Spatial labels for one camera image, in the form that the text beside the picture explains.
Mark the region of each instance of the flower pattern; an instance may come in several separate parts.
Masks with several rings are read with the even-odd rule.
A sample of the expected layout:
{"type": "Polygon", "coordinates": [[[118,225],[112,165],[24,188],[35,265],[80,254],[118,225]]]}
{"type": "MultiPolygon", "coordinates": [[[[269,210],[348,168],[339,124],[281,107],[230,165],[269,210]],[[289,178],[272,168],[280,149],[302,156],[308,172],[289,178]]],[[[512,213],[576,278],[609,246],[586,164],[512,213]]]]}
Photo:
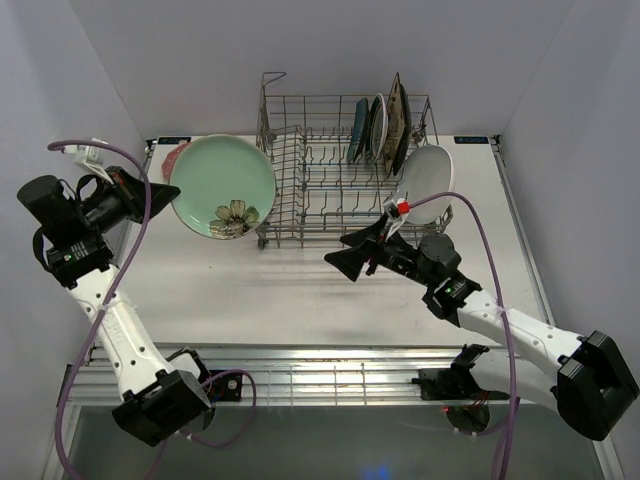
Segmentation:
{"type": "Polygon", "coordinates": [[[231,200],[227,207],[220,205],[216,210],[218,220],[211,220],[209,230],[215,238],[238,238],[260,225],[260,213],[256,207],[246,208],[244,200],[231,200]]]}

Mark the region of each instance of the white wall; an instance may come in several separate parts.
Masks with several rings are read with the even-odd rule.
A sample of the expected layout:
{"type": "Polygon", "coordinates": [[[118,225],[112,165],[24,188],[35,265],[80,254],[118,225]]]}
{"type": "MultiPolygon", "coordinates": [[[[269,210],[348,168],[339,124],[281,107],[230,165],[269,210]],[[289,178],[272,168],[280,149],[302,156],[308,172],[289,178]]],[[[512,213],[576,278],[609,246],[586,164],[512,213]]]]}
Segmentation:
{"type": "Polygon", "coordinates": [[[255,131],[260,76],[429,93],[439,131],[500,133],[573,0],[69,0],[145,138],[255,131]]]}
{"type": "Polygon", "coordinates": [[[18,189],[80,171],[45,145],[143,142],[66,0],[0,0],[0,478],[40,478],[64,368],[88,322],[31,253],[36,221],[18,189]]]}
{"type": "MultiPolygon", "coordinates": [[[[504,134],[558,323],[612,336],[640,379],[640,1],[577,0],[504,134]]],[[[640,478],[640,405],[615,428],[640,478]]]]}

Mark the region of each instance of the wire dish rack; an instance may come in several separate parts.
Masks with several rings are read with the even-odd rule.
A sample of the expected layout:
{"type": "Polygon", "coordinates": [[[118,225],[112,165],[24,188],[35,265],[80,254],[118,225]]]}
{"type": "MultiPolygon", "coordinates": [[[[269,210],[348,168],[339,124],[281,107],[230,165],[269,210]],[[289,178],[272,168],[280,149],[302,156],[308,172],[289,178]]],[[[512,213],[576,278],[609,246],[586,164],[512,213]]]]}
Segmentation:
{"type": "MultiPolygon", "coordinates": [[[[267,93],[267,86],[285,75],[262,75],[256,145],[271,160],[277,194],[271,214],[257,230],[258,244],[304,248],[335,243],[380,217],[404,170],[387,178],[382,162],[368,165],[361,158],[347,163],[356,104],[363,97],[372,101],[375,94],[267,93]]],[[[429,96],[409,95],[409,107],[413,131],[408,155],[420,146],[439,144],[429,96]]],[[[405,224],[400,233],[418,243],[425,232],[443,232],[452,218],[449,207],[434,223],[405,224]]]]}

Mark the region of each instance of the black motor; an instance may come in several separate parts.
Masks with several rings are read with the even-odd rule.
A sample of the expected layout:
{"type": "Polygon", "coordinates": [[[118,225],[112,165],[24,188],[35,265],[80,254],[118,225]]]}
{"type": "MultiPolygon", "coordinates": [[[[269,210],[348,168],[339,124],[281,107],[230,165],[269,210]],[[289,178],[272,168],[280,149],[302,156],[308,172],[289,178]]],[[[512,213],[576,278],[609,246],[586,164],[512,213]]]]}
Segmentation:
{"type": "MultiPolygon", "coordinates": [[[[18,192],[20,203],[42,225],[33,237],[34,255],[65,288],[74,288],[76,280],[91,270],[109,268],[113,252],[102,238],[105,232],[124,219],[142,222],[144,183],[120,167],[106,171],[113,183],[87,175],[79,180],[75,191],[65,194],[64,180],[44,175],[18,192]],[[82,199],[82,189],[92,180],[96,189],[82,199]],[[46,259],[43,237],[53,244],[46,251],[46,259]]],[[[151,217],[179,194],[177,187],[151,184],[151,217]]]]}

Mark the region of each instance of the dark plate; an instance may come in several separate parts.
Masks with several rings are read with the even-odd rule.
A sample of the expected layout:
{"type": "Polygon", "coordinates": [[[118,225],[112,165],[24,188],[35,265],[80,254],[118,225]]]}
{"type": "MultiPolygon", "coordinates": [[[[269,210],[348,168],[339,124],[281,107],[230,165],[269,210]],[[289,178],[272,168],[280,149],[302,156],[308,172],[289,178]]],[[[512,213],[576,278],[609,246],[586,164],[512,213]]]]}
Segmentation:
{"type": "Polygon", "coordinates": [[[382,148],[382,160],[384,162],[384,171],[387,177],[389,177],[393,170],[398,148],[404,136],[405,116],[402,108],[402,85],[400,84],[399,73],[396,73],[393,79],[393,85],[389,93],[389,101],[387,102],[387,113],[389,115],[389,126],[387,128],[387,139],[382,148]]]}
{"type": "Polygon", "coordinates": [[[378,108],[380,108],[380,99],[376,97],[376,99],[371,103],[369,125],[367,125],[367,144],[364,146],[364,157],[367,160],[367,163],[371,163],[373,160],[374,152],[371,141],[373,140],[373,124],[376,119],[376,114],[378,113],[378,108]]]}
{"type": "Polygon", "coordinates": [[[393,159],[393,174],[398,175],[398,172],[402,168],[404,159],[407,158],[407,151],[409,150],[409,142],[411,142],[411,110],[409,109],[409,96],[404,89],[404,85],[400,84],[400,99],[402,103],[402,117],[404,120],[404,130],[400,137],[400,143],[398,144],[398,150],[393,159]]]}
{"type": "Polygon", "coordinates": [[[351,142],[347,151],[347,162],[352,163],[357,160],[364,146],[367,143],[369,133],[369,100],[363,98],[356,104],[356,118],[353,122],[351,142]]]}

